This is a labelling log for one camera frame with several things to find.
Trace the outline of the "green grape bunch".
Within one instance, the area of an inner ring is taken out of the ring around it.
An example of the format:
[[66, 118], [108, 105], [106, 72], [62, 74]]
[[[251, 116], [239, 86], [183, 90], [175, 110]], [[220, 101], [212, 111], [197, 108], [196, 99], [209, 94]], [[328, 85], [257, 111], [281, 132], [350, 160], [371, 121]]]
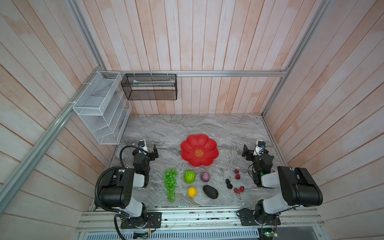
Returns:
[[164, 183], [167, 191], [167, 198], [172, 203], [175, 200], [175, 188], [177, 186], [178, 172], [175, 169], [169, 169], [164, 174]]

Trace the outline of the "red cherry pair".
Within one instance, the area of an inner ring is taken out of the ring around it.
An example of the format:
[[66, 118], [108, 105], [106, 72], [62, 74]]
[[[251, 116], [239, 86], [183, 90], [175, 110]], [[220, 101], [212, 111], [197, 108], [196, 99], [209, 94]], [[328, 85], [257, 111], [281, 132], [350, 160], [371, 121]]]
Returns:
[[240, 180], [241, 179], [240, 170], [239, 169], [235, 169], [234, 172], [235, 172], [235, 179], [236, 180]]
[[239, 200], [242, 199], [241, 194], [244, 192], [244, 186], [240, 186], [239, 188], [234, 188], [234, 192], [237, 194]]

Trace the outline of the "dark blackberry pair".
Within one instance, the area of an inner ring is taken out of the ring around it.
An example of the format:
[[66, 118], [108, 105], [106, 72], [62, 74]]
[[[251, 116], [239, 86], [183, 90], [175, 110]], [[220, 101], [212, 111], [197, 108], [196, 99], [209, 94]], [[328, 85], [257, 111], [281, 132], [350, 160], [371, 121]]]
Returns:
[[231, 181], [229, 179], [226, 179], [225, 182], [226, 182], [226, 186], [227, 186], [228, 189], [232, 189], [233, 188], [233, 185], [231, 184]]

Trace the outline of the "green custard apple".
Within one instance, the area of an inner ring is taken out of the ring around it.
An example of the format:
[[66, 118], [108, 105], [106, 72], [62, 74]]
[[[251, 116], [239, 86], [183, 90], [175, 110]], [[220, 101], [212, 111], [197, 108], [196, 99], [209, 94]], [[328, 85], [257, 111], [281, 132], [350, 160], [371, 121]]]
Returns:
[[193, 171], [186, 171], [184, 174], [184, 182], [186, 184], [192, 184], [196, 179], [196, 174]]

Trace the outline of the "purple fig fruit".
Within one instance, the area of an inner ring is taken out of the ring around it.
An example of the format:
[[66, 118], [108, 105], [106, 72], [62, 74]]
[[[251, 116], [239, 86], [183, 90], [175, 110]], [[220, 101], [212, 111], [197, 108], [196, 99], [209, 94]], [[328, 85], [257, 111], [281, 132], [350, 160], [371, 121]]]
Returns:
[[200, 179], [201, 179], [203, 182], [207, 183], [207, 182], [210, 181], [211, 177], [210, 177], [210, 174], [209, 174], [208, 172], [202, 172], [202, 173], [200, 174]]

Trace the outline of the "yellow lemon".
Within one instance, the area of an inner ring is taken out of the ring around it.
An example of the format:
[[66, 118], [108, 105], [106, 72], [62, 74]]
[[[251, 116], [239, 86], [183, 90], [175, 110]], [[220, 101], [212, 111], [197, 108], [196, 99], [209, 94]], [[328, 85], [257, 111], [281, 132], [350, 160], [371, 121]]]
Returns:
[[188, 196], [194, 198], [197, 196], [197, 189], [195, 187], [190, 187], [188, 189]]

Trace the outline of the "dark avocado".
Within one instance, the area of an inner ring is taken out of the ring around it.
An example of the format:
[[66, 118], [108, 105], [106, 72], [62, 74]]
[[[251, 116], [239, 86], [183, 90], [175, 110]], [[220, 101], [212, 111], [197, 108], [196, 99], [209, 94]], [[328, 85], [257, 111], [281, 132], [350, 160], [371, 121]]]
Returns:
[[219, 196], [218, 190], [209, 185], [203, 186], [203, 192], [206, 194], [207, 197], [213, 200], [217, 199]]

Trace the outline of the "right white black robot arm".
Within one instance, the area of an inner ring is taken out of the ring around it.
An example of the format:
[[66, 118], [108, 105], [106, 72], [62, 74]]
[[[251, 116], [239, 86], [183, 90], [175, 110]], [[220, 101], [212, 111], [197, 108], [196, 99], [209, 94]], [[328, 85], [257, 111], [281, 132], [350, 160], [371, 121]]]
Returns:
[[258, 141], [253, 150], [244, 145], [242, 156], [252, 162], [250, 176], [257, 187], [281, 190], [275, 196], [257, 202], [253, 212], [257, 224], [278, 223], [282, 212], [323, 203], [323, 194], [306, 168], [278, 166], [272, 172], [275, 157], [266, 150], [264, 141]]

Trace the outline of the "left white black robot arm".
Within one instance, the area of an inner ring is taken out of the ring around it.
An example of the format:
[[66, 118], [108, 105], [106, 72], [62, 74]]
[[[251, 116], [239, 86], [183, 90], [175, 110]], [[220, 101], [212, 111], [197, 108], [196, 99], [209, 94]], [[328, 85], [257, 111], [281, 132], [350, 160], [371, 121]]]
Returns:
[[[132, 148], [133, 168], [127, 168], [123, 161], [123, 151]], [[94, 202], [97, 207], [116, 213], [122, 224], [143, 228], [148, 223], [147, 208], [133, 196], [133, 189], [146, 188], [150, 179], [150, 162], [159, 157], [156, 145], [148, 151], [145, 141], [138, 146], [124, 146], [119, 153], [121, 166], [110, 167], [99, 176], [95, 185]]]

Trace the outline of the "red flower-shaped fruit bowl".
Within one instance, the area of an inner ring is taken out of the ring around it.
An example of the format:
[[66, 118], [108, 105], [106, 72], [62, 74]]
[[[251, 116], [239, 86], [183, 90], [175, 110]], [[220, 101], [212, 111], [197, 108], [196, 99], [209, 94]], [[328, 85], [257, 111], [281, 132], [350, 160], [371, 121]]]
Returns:
[[181, 143], [181, 157], [192, 167], [211, 166], [219, 157], [218, 145], [207, 135], [190, 135]]

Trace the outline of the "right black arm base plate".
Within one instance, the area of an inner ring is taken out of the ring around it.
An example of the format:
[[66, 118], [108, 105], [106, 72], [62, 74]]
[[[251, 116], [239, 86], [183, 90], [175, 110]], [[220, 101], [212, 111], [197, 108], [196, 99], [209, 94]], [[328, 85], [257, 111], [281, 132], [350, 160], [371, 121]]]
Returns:
[[240, 209], [236, 212], [242, 226], [272, 225], [279, 226], [279, 215], [269, 215], [262, 210]]

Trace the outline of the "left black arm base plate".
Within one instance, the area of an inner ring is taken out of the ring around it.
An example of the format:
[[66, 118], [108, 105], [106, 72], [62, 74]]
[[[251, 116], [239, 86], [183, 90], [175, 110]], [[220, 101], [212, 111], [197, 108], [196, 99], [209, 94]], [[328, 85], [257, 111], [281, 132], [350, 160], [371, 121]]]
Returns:
[[161, 223], [161, 212], [149, 212], [146, 214], [142, 214], [140, 217], [137, 218], [128, 218], [122, 220], [121, 229], [158, 229], [161, 227]]

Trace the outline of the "aluminium front rail frame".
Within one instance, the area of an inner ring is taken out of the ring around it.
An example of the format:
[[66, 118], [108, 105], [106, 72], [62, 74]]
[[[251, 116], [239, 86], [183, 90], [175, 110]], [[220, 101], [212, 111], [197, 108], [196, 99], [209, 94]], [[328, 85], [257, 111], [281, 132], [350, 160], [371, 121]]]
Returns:
[[325, 222], [316, 207], [298, 207], [279, 215], [279, 219], [258, 224], [253, 215], [240, 217], [235, 207], [148, 208], [147, 214], [161, 213], [152, 223], [161, 223], [158, 230], [238, 229], [245, 227], [322, 227]]

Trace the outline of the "horizontal aluminium wall rail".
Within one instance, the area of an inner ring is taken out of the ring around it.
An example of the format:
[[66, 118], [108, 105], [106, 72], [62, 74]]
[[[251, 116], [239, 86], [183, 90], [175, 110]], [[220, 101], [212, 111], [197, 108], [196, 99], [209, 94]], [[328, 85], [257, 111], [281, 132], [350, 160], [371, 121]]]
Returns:
[[250, 70], [250, 71], [114, 71], [124, 74], [174, 74], [178, 77], [284, 77], [288, 72], [282, 70]]

